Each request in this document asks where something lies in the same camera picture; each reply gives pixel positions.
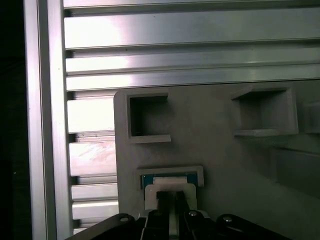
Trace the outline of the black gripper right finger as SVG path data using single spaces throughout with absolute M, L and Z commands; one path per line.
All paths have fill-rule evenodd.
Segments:
M 222 214 L 215 221 L 191 209 L 183 191 L 175 194 L 179 215 L 179 235 L 183 240 L 284 240 L 279 233 L 233 214 Z

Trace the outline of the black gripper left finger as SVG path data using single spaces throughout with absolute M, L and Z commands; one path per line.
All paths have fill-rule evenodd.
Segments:
M 71 237 L 69 240 L 168 240 L 170 222 L 169 192 L 156 194 L 157 207 L 135 219 L 127 213 L 111 216 Z

